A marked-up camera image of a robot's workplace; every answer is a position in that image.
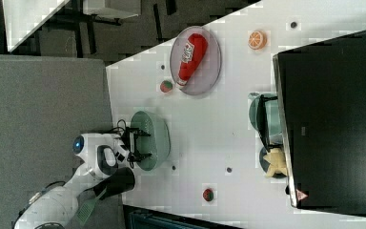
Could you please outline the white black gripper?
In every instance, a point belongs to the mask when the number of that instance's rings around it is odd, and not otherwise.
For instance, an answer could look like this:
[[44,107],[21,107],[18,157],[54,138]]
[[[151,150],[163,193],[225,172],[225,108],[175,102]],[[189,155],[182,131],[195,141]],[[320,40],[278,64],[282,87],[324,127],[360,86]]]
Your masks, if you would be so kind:
[[116,159],[122,164],[127,164],[130,167],[133,167],[134,161],[142,161],[153,155],[132,153],[132,133],[138,136],[151,136],[149,133],[140,130],[139,128],[122,129],[121,127],[117,127],[112,134]]

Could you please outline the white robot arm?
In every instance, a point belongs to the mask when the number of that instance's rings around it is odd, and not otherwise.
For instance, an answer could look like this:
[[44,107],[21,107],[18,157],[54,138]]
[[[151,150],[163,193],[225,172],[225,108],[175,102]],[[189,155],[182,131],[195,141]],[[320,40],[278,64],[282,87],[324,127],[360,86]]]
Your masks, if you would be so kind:
[[137,151],[136,140],[146,135],[138,128],[128,128],[122,135],[79,135],[72,150],[83,163],[68,182],[31,198],[12,229],[65,229],[73,218],[84,222],[99,199],[132,190],[132,164],[144,158]]

